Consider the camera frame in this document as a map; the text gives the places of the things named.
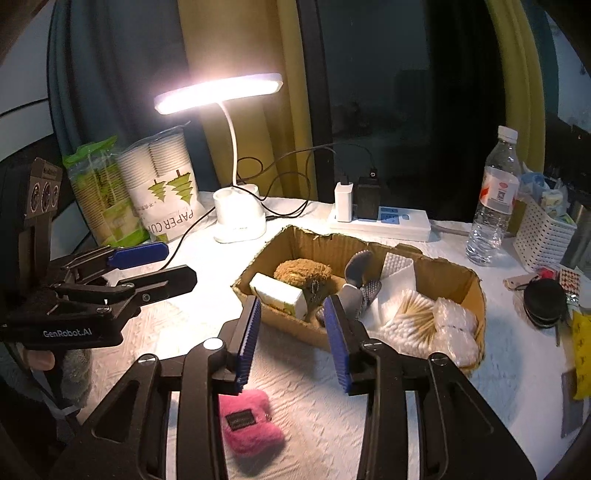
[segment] bundle of cotton swabs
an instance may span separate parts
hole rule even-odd
[[[400,295],[396,315],[376,332],[377,337],[399,353],[427,358],[436,332],[434,301],[414,290],[403,290]]]

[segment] white tablecloth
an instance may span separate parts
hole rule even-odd
[[[207,207],[211,206],[211,194],[201,197]],[[268,200],[269,206],[279,212],[292,211],[300,203],[292,199]],[[240,301],[230,286],[265,243],[289,224],[330,233],[324,221],[329,211],[329,205],[313,202],[302,217],[270,221],[266,234],[249,242],[218,244],[211,228],[188,235],[171,266],[192,267],[197,272],[196,288],[192,293],[146,307],[125,327],[121,346],[94,351],[93,390],[81,418],[96,407],[142,353],[168,358],[187,353],[194,345],[216,336],[225,321],[240,315]],[[472,268],[482,279],[487,301],[486,355],[470,380],[508,426],[538,478],[543,478],[576,435],[560,438],[561,374],[574,364],[570,339],[565,332],[561,347],[556,347],[554,330],[540,332],[514,306],[514,294],[502,284],[504,278],[526,273],[514,257],[503,253],[496,267],[477,267],[465,256],[466,237],[450,233],[431,236],[430,242],[405,243],[429,257],[445,257]],[[359,237],[392,246],[399,243],[370,235]],[[177,244],[175,241],[169,245],[171,252]],[[130,277],[160,266],[113,272],[109,279]],[[230,478],[356,478],[366,398],[350,398],[342,393],[328,353],[263,325],[247,388],[261,388],[268,393],[274,422],[283,429],[287,441],[283,450],[255,460],[237,460],[226,452]],[[174,412],[171,416],[173,445]],[[409,478],[418,478],[417,434],[412,421],[409,425]],[[169,450],[167,477],[174,478],[174,449]]]

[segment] white lamp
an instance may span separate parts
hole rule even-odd
[[[236,132],[230,114],[223,102],[234,98],[269,95],[279,91],[282,85],[283,80],[279,73],[263,73],[213,80],[158,95],[154,99],[154,107],[159,113],[168,115],[196,106],[217,103],[228,121],[230,136],[232,137],[234,159],[232,185],[236,186],[238,176]],[[214,238],[220,243],[253,240],[259,238],[267,230],[265,212],[260,200],[233,186],[220,189],[213,194],[217,214]],[[242,185],[241,188],[252,192],[257,197],[259,196],[258,187],[254,184]]]

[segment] white power strip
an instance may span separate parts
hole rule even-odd
[[[380,207],[377,220],[358,219],[353,209],[351,222],[338,222],[335,208],[330,211],[327,223],[336,232],[370,233],[384,238],[427,242],[431,234],[431,223],[424,210]]]

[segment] water bottle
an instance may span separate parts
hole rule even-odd
[[[499,142],[486,159],[484,179],[470,238],[467,257],[477,265],[488,265],[509,225],[519,190],[521,165],[517,159],[518,133],[499,127]]]

